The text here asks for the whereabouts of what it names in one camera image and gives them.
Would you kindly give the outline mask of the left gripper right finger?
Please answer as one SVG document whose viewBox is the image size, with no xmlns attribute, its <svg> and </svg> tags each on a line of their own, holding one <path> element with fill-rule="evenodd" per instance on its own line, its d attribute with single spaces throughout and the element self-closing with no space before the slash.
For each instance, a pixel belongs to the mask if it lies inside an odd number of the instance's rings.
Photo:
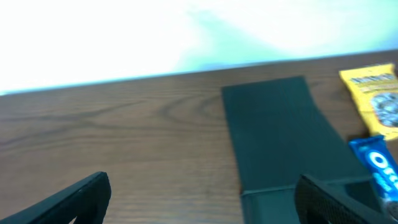
<svg viewBox="0 0 398 224">
<path fill-rule="evenodd" d="M 294 204 L 300 223 L 395 224 L 393 219 L 309 175 L 300 176 Z"/>
</svg>

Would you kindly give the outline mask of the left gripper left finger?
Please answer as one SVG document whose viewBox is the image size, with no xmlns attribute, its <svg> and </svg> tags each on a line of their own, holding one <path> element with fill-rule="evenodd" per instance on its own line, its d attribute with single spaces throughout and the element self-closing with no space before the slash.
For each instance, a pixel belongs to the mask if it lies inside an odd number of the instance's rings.
<svg viewBox="0 0 398 224">
<path fill-rule="evenodd" d="M 31 207 L 1 220 L 8 224 L 102 224 L 111 198 L 105 172 L 96 172 Z"/>
</svg>

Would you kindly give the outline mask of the blue Oreo cookie pack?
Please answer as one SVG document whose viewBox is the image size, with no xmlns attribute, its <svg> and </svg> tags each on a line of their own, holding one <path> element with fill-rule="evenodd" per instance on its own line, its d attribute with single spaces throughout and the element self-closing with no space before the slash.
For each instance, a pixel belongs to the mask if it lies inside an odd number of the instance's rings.
<svg viewBox="0 0 398 224">
<path fill-rule="evenodd" d="M 397 164 L 387 149 L 384 136 L 354 139 L 348 144 L 372 174 L 386 212 L 397 221 Z"/>
</svg>

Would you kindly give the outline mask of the black gift box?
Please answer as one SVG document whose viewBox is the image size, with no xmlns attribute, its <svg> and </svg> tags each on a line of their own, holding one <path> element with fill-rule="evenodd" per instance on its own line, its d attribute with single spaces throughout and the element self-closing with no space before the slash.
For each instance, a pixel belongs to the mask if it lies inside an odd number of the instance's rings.
<svg viewBox="0 0 398 224">
<path fill-rule="evenodd" d="M 297 223 L 302 174 L 380 211 L 371 175 L 312 99 L 302 77 L 221 90 L 246 223 Z"/>
</svg>

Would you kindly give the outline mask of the yellow sunflower seed bag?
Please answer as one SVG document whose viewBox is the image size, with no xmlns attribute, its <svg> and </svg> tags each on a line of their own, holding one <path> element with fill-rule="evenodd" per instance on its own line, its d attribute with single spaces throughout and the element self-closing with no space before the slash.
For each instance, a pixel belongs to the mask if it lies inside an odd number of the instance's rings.
<svg viewBox="0 0 398 224">
<path fill-rule="evenodd" d="M 397 139 L 397 75 L 394 63 L 339 71 L 370 135 Z"/>
</svg>

